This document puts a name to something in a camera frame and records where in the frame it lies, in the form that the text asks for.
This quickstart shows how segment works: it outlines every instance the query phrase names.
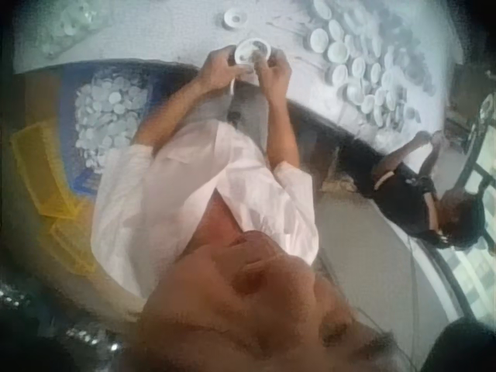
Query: yellow plastic crate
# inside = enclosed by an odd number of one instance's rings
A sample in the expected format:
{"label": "yellow plastic crate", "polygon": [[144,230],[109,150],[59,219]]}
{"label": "yellow plastic crate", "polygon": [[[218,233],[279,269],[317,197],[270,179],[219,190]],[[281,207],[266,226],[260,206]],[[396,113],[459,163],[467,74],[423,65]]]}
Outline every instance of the yellow plastic crate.
{"label": "yellow plastic crate", "polygon": [[12,148],[38,213],[73,219],[79,201],[67,185],[55,128],[54,121],[28,126],[12,135]]}
{"label": "yellow plastic crate", "polygon": [[91,214],[92,207],[84,203],[75,220],[50,219],[39,235],[42,247],[72,274],[86,276],[96,269],[90,243]]}

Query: blue tray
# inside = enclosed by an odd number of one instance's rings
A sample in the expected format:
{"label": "blue tray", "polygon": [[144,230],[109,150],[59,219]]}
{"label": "blue tray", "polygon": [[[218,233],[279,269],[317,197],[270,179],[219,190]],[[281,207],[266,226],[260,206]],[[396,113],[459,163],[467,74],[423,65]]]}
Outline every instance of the blue tray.
{"label": "blue tray", "polygon": [[146,64],[130,62],[81,62],[69,64],[64,67],[62,73],[62,86],[59,99],[59,138],[60,152],[64,162],[67,182],[71,190],[82,196],[95,197],[100,185],[101,175],[86,168],[85,159],[76,148],[78,131],[76,130],[76,118],[74,102],[76,91],[84,84],[90,84],[95,72],[109,67],[126,69],[147,73],[150,77],[148,84],[148,102],[145,106],[143,119],[149,114],[153,106],[153,86],[157,80],[157,69],[150,68]]}

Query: hand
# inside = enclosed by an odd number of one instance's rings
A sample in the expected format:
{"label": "hand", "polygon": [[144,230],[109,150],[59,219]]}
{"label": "hand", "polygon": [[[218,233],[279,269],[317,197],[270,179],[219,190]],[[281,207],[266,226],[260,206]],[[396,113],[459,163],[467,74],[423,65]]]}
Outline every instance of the hand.
{"label": "hand", "polygon": [[250,72],[250,67],[247,66],[229,66],[229,57],[235,49],[231,45],[210,52],[196,77],[204,93],[225,88],[233,79]]}
{"label": "hand", "polygon": [[432,135],[431,144],[435,148],[441,148],[446,144],[446,137],[442,130],[438,130]]}
{"label": "hand", "polygon": [[431,134],[426,131],[418,132],[412,140],[417,146],[424,146],[431,141]]}
{"label": "hand", "polygon": [[260,88],[269,104],[286,102],[291,66],[282,50],[274,49],[268,62],[259,53],[255,55],[255,71]]}

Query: white table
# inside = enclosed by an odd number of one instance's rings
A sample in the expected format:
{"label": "white table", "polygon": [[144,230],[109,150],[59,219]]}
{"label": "white table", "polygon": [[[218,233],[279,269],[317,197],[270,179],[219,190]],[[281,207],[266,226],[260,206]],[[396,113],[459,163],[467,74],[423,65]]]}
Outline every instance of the white table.
{"label": "white table", "polygon": [[[383,153],[406,143],[419,130],[433,133],[443,127],[450,43],[443,32],[446,20],[423,0],[412,5],[413,10],[408,10],[410,5],[402,1],[392,2],[391,6],[409,17],[407,20],[412,24],[415,36],[421,40],[437,92],[434,97],[429,97],[421,88],[403,81],[398,74],[398,82],[408,89],[408,104],[419,110],[422,123],[405,125],[401,133],[388,133],[383,136],[387,138],[386,143],[376,139],[377,129],[373,126],[366,124],[360,128],[360,114],[356,108],[339,99],[336,88],[325,83],[324,71],[330,63],[323,55],[308,52],[303,47],[304,35],[310,29],[324,25],[310,16],[310,1],[118,0],[114,3],[112,26],[53,60],[43,57],[35,42],[35,28],[44,22],[43,17],[37,9],[23,9],[15,22],[15,72],[105,59],[161,60],[200,67],[210,50],[237,44],[249,37],[260,37],[288,55],[293,67],[288,92],[291,100],[358,135]],[[219,17],[232,7],[247,13],[246,28],[238,31],[222,28]],[[426,146],[416,151],[408,157],[406,164],[414,171],[418,170],[429,150]]]}

